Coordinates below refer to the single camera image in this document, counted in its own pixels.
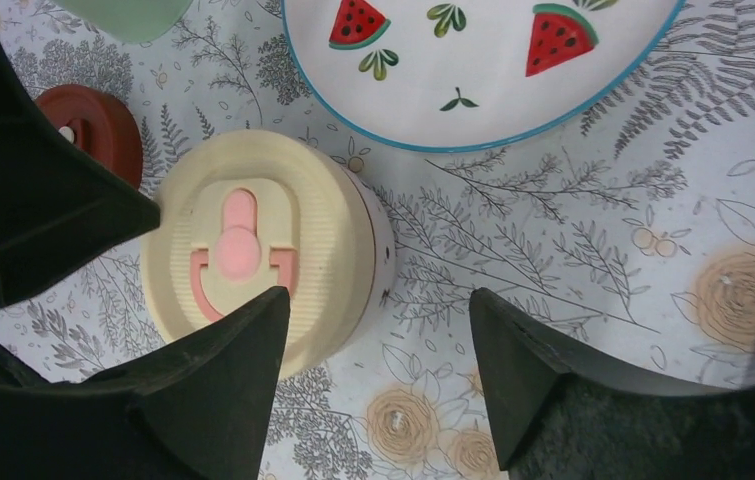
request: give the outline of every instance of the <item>red lid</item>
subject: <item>red lid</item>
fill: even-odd
[[[141,137],[120,100],[82,85],[60,85],[35,103],[56,129],[73,130],[74,145],[133,187],[141,185]]]

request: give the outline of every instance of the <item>green watermelon rind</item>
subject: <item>green watermelon rind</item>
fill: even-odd
[[[382,37],[383,34],[386,33],[386,29],[389,28],[389,25],[391,24],[392,21],[387,18],[386,21],[383,22],[383,25],[381,25],[380,28],[377,29],[377,31],[372,33],[371,36],[366,38],[365,40],[352,44],[330,42],[330,48],[333,48],[335,50],[356,50],[358,48],[367,47],[376,42],[377,39]]]
[[[592,25],[589,23],[589,21],[583,18],[583,15],[577,13],[569,7],[566,7],[565,5],[559,5],[556,3],[540,3],[533,7],[533,13],[553,13],[555,15],[563,15],[565,17],[571,18],[579,23],[584,30],[586,30],[586,33],[589,34],[589,39],[592,40],[593,47],[598,45],[598,42],[600,41],[598,40],[598,34],[595,33],[595,29],[592,28]]]

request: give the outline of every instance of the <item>oval plate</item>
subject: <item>oval plate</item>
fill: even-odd
[[[351,128],[423,152],[551,128],[642,62],[684,0],[283,0],[295,63]]]

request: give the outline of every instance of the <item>round lid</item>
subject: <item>round lid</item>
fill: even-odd
[[[60,85],[35,100],[62,136],[135,188],[141,184],[141,137],[120,100],[82,85]]]
[[[292,295],[281,377],[350,337],[371,293],[374,234],[331,159],[271,132],[223,134],[185,155],[156,201],[161,226],[142,237],[142,284],[166,341],[274,285]]]

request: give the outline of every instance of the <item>floral tablecloth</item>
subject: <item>floral tablecloth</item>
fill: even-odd
[[[477,287],[634,364],[755,382],[755,0],[693,0],[584,114],[454,156],[345,128],[299,78],[280,17],[279,0],[195,0],[162,38],[123,45],[48,1],[0,0],[31,94],[81,83],[130,107],[145,193],[202,140],[265,128],[385,202],[401,262],[391,312],[279,385],[261,478],[498,478],[466,308]],[[0,312],[0,341],[54,381],[159,347],[138,242]]]

